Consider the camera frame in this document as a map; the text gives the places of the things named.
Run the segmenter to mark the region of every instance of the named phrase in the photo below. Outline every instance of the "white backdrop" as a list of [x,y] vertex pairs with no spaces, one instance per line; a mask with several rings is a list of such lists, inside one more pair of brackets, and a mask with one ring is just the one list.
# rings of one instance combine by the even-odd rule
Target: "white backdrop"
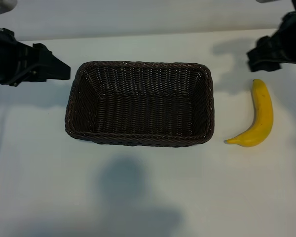
[[[296,237],[296,65],[246,65],[256,38],[273,31],[40,41],[72,79],[0,85],[0,237]],[[71,84],[91,60],[207,65],[213,138],[177,149],[71,138]],[[256,147],[228,146],[252,124],[255,78],[272,97],[272,132]]]
[[290,0],[19,0],[0,16],[18,40],[276,28]]

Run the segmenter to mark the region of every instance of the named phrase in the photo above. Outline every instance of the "woven texture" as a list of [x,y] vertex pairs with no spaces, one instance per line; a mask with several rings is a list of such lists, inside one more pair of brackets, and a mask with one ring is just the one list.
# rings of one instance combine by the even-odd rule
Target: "woven texture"
[[210,71],[196,63],[85,63],[65,122],[71,137],[99,144],[205,143],[214,132]]

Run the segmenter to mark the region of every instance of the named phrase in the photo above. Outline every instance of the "yellow banana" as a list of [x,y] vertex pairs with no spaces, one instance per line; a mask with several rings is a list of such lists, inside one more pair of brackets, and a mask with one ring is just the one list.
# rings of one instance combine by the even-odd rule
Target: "yellow banana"
[[254,125],[235,138],[226,140],[228,144],[253,147],[263,142],[270,134],[273,126],[273,108],[270,94],[262,80],[253,80],[252,95],[256,110]]

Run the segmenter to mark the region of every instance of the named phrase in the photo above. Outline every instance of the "white table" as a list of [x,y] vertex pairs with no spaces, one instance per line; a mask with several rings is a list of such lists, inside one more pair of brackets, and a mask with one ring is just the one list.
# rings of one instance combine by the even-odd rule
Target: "white table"
[[[272,32],[41,41],[72,79],[0,85],[0,237],[296,237],[296,65],[272,73],[246,65],[255,40]],[[93,60],[207,65],[213,138],[177,149],[71,138],[70,87]],[[268,85],[273,130],[253,148],[226,145],[253,122],[254,78]]]

